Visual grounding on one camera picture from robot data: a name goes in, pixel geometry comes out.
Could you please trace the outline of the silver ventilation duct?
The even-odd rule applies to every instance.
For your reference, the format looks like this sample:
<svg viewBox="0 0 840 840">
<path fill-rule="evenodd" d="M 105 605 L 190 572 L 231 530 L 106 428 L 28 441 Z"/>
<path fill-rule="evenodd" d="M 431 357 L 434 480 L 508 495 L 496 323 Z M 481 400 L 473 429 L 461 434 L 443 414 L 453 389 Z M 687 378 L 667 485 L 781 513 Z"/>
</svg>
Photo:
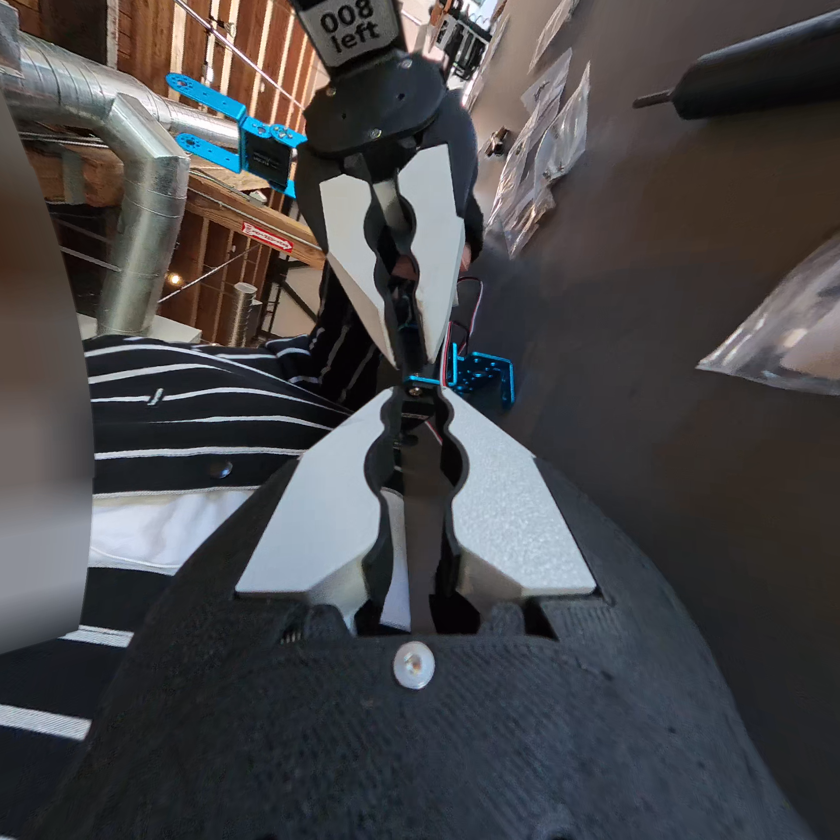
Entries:
<svg viewBox="0 0 840 840">
<path fill-rule="evenodd" d="M 122 163 L 122 204 L 98 304 L 97 334 L 146 334 L 186 205 L 190 163 L 137 80 L 2 20 L 2 90 L 17 120 L 93 132 Z"/>
</svg>

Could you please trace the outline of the black white striped shirt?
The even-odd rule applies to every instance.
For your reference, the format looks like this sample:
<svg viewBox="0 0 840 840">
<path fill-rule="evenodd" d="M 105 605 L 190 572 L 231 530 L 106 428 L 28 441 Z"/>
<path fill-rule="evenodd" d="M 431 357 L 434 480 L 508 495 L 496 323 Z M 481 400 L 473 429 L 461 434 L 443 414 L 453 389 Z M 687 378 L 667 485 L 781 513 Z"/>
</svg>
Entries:
<svg viewBox="0 0 840 840">
<path fill-rule="evenodd" d="M 309 337 L 238 350 L 117 335 L 83 340 L 93 503 L 252 494 L 351 414 L 304 385 Z M 22 837 L 45 806 L 174 575 L 89 561 L 87 572 L 77 630 L 2 655 L 2 838 Z"/>
</svg>

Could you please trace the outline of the clear bag of nuts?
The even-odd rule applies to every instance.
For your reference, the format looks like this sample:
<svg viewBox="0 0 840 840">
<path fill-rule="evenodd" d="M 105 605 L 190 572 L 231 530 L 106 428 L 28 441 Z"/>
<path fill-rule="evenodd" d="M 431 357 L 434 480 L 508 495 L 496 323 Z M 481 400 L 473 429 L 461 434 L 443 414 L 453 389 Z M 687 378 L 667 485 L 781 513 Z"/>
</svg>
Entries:
<svg viewBox="0 0 840 840">
<path fill-rule="evenodd" d="M 839 236 L 828 239 L 696 368 L 778 389 L 839 395 Z"/>
</svg>

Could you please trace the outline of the dark brown desk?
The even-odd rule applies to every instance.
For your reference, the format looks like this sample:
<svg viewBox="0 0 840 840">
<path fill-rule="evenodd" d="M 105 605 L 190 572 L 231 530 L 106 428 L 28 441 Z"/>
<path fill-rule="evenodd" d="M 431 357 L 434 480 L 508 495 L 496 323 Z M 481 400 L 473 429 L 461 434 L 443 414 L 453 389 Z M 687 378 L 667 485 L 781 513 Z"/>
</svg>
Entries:
<svg viewBox="0 0 840 840">
<path fill-rule="evenodd" d="M 696 364 L 838 231 L 838 106 L 684 122 L 633 101 L 709 51 L 838 2 L 509 2 L 479 141 L 565 50 L 582 157 L 519 257 L 488 236 L 475 347 L 514 361 L 500 420 L 657 564 L 794 809 L 838 838 L 838 398 Z"/>
</svg>

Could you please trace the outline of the white undershirt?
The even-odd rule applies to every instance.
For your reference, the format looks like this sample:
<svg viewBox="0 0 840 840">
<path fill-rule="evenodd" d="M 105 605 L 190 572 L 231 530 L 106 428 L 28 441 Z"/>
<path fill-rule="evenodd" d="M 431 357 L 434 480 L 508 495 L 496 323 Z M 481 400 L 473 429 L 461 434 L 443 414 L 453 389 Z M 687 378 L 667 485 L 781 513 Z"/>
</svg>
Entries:
<svg viewBox="0 0 840 840">
<path fill-rule="evenodd" d="M 249 490 L 93 503 L 91 567 L 173 575 L 249 498 Z M 236 583 L 246 598 L 279 596 L 337 606 L 347 624 L 365 594 L 362 559 L 380 534 L 378 502 L 340 501 L 333 492 L 304 498 L 287 489 Z"/>
</svg>

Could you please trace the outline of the blue servo bracket assembly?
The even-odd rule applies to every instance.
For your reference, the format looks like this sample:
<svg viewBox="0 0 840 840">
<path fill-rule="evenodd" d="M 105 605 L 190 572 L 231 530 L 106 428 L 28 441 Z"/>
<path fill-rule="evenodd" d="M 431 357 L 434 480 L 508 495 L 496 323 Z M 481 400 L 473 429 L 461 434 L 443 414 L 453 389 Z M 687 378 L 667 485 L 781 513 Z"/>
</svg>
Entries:
<svg viewBox="0 0 840 840">
<path fill-rule="evenodd" d="M 460 317 L 461 304 L 455 303 L 455 314 L 449 315 L 444 341 L 433 363 L 426 361 L 424 353 L 415 310 L 416 285 L 416 282 L 391 278 L 386 287 L 385 300 L 395 315 L 395 330 L 391 336 L 395 356 L 392 366 L 398 373 L 401 394 L 398 426 L 393 424 L 396 414 L 390 404 L 386 405 L 385 430 L 392 433 L 390 443 L 395 452 L 403 443 L 403 423 L 414 420 L 425 423 L 434 415 L 434 399 L 443 388 L 457 396 L 470 397 L 488 386 L 497 386 L 501 407 L 505 410 L 510 409 L 516 399 L 513 363 L 491 353 L 469 350 L 484 283 L 475 276 L 458 279 L 456 295 L 467 292 L 468 311 Z"/>
</svg>

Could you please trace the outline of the black boxy device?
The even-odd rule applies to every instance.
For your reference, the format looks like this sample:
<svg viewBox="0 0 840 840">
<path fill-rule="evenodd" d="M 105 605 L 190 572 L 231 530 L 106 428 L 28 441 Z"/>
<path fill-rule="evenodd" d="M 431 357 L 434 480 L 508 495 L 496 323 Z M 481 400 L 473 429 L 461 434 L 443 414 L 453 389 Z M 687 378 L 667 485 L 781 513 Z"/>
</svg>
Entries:
<svg viewBox="0 0 840 840">
<path fill-rule="evenodd" d="M 443 54 L 443 79 L 470 81 L 483 60 L 491 32 L 469 16 L 467 2 L 435 1 L 429 10 L 428 47 Z"/>
</svg>

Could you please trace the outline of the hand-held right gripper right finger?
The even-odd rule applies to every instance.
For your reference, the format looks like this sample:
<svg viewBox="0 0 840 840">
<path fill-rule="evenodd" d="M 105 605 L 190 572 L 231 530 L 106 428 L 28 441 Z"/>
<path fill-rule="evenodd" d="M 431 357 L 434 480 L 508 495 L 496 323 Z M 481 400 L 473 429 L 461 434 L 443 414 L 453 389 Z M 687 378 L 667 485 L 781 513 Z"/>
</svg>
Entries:
<svg viewBox="0 0 840 840">
<path fill-rule="evenodd" d="M 467 599 L 590 595 L 596 582 L 534 455 L 444 389 L 461 457 L 451 502 L 455 589 Z"/>
</svg>

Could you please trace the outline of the red sign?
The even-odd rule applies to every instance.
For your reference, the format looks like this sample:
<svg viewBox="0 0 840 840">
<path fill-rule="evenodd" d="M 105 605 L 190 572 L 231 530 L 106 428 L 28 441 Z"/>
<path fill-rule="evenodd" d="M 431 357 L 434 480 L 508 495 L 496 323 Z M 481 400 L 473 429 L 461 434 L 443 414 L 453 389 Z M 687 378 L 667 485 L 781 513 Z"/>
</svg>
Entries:
<svg viewBox="0 0 840 840">
<path fill-rule="evenodd" d="M 289 240 L 289 238 L 271 233 L 270 231 L 256 226 L 248 221 L 242 222 L 241 234 L 246 236 L 248 239 L 253 239 L 262 245 L 287 255 L 291 255 L 294 250 L 294 244 L 291 240 Z"/>
</svg>

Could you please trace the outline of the corrugated silver duct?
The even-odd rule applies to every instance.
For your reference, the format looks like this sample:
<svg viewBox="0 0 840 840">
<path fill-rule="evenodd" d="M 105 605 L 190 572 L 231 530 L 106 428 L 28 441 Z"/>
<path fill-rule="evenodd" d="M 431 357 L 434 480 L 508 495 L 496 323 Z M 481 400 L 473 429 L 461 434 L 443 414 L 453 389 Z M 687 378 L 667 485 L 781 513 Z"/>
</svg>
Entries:
<svg viewBox="0 0 840 840">
<path fill-rule="evenodd" d="M 229 347 L 244 348 L 252 342 L 258 331 L 261 306 L 254 285 L 240 281 L 234 286 Z"/>
</svg>

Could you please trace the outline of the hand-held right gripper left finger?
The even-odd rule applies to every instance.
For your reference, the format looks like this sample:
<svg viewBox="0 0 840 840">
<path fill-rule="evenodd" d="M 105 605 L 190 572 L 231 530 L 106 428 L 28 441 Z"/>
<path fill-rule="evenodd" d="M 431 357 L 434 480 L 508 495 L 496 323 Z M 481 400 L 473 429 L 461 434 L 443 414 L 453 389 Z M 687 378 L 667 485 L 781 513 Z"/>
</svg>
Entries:
<svg viewBox="0 0 840 840">
<path fill-rule="evenodd" d="M 397 449 L 398 388 L 390 387 L 299 458 L 236 596 L 381 620 L 395 564 Z"/>
</svg>

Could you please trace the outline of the black screwdriver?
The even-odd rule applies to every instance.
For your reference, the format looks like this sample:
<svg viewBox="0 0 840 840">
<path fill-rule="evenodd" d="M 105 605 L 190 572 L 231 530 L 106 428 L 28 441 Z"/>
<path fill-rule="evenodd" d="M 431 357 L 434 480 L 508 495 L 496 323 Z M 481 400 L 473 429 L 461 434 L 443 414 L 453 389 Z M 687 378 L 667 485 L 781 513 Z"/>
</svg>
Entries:
<svg viewBox="0 0 840 840">
<path fill-rule="evenodd" d="M 839 99 L 839 11 L 700 56 L 677 84 L 633 102 L 670 104 L 685 120 L 809 106 Z"/>
</svg>

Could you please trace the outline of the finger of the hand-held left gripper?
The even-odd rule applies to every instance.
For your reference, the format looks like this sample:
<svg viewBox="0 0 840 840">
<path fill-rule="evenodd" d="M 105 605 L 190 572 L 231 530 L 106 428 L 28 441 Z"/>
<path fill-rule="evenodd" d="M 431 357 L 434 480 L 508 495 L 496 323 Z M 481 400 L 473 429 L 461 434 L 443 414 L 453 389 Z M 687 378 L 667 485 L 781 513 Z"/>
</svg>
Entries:
<svg viewBox="0 0 840 840">
<path fill-rule="evenodd" d="M 364 154 L 333 160 L 302 144 L 294 182 L 301 213 L 353 310 L 391 367 L 398 368 L 391 335 L 396 316 L 385 299 L 388 273 L 377 250 L 385 219 Z"/>
<path fill-rule="evenodd" d="M 433 363 L 447 331 L 461 264 L 461 218 L 447 145 L 418 151 L 397 173 L 396 188 L 413 218 L 415 310 L 426 361 Z"/>
</svg>

